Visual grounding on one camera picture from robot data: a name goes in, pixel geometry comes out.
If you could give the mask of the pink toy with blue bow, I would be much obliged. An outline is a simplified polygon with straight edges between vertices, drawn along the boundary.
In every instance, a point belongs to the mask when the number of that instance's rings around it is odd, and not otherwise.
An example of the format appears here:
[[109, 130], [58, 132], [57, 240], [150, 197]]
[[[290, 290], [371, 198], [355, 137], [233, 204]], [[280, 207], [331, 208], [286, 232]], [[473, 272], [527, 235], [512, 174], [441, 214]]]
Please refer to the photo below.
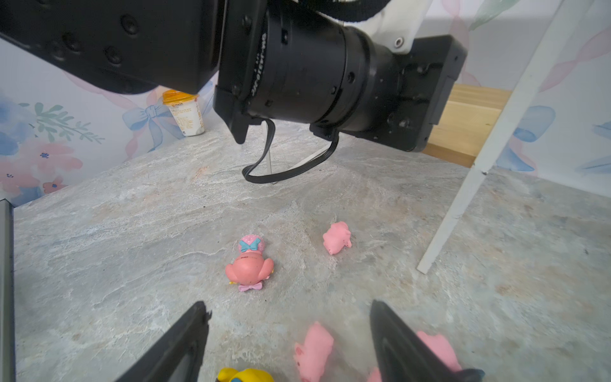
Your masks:
[[275, 263], [265, 258], [265, 243], [257, 235], [246, 235], [238, 243], [239, 256], [225, 268], [225, 275], [239, 292], [260, 291], [263, 282], [274, 273]]

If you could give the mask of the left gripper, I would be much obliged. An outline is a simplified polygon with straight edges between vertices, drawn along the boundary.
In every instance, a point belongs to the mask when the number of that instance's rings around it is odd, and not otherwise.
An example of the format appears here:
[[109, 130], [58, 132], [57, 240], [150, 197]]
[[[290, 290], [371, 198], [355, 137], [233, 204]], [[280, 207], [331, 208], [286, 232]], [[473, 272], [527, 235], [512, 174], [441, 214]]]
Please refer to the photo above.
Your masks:
[[466, 48], [442, 35], [417, 38], [410, 52], [395, 54], [363, 34], [350, 34], [345, 52], [334, 105], [310, 131], [326, 140], [338, 131], [400, 151], [422, 151], [461, 73]]

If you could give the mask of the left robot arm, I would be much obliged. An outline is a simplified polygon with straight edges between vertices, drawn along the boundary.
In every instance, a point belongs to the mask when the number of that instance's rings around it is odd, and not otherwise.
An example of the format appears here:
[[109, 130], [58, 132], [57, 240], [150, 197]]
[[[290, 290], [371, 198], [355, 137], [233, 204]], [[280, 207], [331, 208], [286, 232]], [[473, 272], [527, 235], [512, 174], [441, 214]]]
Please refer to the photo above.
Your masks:
[[266, 119], [421, 151], [467, 57], [452, 36], [393, 53], [329, 1], [4, 1], [4, 40], [108, 92], [164, 86], [213, 107], [237, 143]]

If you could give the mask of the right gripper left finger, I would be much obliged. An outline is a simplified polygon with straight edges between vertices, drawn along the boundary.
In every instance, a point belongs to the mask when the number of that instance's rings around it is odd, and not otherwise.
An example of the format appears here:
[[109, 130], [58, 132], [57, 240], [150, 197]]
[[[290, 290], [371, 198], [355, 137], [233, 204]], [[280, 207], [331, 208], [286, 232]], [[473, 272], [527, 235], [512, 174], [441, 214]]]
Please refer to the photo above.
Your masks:
[[197, 381], [211, 316], [204, 302], [195, 302], [117, 382]]

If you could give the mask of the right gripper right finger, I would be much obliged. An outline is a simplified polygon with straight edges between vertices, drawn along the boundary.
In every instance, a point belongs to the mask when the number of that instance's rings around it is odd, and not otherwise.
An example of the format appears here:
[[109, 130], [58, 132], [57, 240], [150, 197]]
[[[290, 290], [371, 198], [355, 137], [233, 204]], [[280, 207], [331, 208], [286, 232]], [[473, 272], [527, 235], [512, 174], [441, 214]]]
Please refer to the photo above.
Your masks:
[[385, 302], [375, 300], [370, 327], [378, 367], [370, 381], [482, 381], [481, 369], [464, 369], [442, 334], [415, 332]]

